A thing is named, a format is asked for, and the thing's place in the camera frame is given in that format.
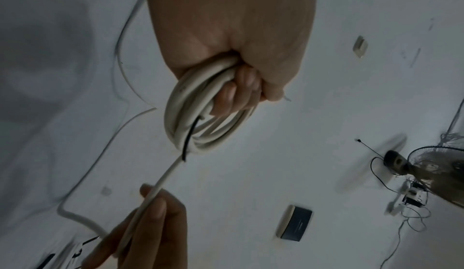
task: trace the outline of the white cable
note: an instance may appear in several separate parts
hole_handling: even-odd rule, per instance
[[[116,45],[116,57],[118,61],[121,74],[126,80],[131,90],[145,103],[151,105],[145,99],[141,97],[131,85],[127,76],[125,75],[122,62],[121,62],[121,47],[126,35],[127,28],[133,22],[134,17],[140,11],[142,4],[145,0],[138,0],[133,11],[131,12],[129,19],[127,20],[119,40]],[[175,145],[175,147],[182,152],[186,138],[192,128],[193,123],[199,117],[202,120],[209,115],[213,109],[213,98],[218,91],[224,86],[224,84],[232,80],[235,76],[235,72],[238,67],[240,58],[237,56],[225,57],[222,59],[216,59],[207,65],[200,65],[189,70],[174,87],[171,96],[169,97],[164,113],[164,128],[169,140]],[[135,117],[131,118],[126,122],[110,139],[108,144],[103,149],[100,156],[90,167],[84,177],[74,186],[69,192],[66,199],[60,203],[57,212],[60,216],[71,219],[82,225],[85,225],[90,230],[94,231],[100,237],[105,237],[108,233],[94,221],[77,215],[75,213],[64,210],[64,205],[67,199],[74,192],[74,190],[83,182],[83,180],[90,174],[95,165],[101,159],[103,154],[106,152],[108,147],[111,145],[115,137],[122,131],[135,118],[142,116],[148,112],[154,111],[155,108],[144,111]],[[232,135],[238,127],[244,123],[250,115],[253,113],[254,108],[241,110],[235,114],[235,116],[227,122],[225,125],[222,124],[226,121],[226,117],[211,118],[205,123],[196,126],[192,132],[192,136],[188,142],[189,153],[204,153],[217,147],[223,143],[230,135]],[[128,228],[126,229],[124,236],[122,237],[119,246],[116,250],[115,256],[125,249],[129,243],[133,232],[140,221],[144,211],[150,205],[151,201],[156,197],[161,187],[164,185],[169,176],[180,166],[182,163],[182,156],[180,156],[174,163],[165,171],[158,182],[151,189],[145,200],[140,205],[139,209],[132,218]]]

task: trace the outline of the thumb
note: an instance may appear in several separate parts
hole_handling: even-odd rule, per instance
[[[166,201],[155,198],[135,229],[129,253],[121,269],[152,269],[166,216]]]
[[[269,101],[279,101],[284,98],[284,89],[281,85],[275,85],[263,81],[261,88],[262,93]]]

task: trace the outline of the small square object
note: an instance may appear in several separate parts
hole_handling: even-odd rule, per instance
[[[364,56],[367,50],[367,41],[363,36],[359,36],[356,43],[353,46],[353,51],[357,57],[361,58]]]
[[[283,240],[300,241],[312,216],[311,210],[290,205],[282,219],[277,236]]]

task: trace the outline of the hand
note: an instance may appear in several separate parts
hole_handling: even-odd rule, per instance
[[[148,0],[161,53],[177,78],[221,53],[243,65],[214,99],[222,116],[277,101],[297,74],[316,0]]]
[[[146,197],[151,186],[144,184],[140,194]],[[117,248],[135,210],[111,231],[83,261],[82,269],[95,269]],[[145,211],[130,247],[118,259],[119,269],[186,269],[187,213],[173,195],[161,190]]]

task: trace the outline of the electric fan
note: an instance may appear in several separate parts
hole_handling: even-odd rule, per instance
[[[407,159],[390,150],[385,154],[384,164],[399,175],[414,176],[426,190],[464,208],[464,149],[422,147],[411,152]]]

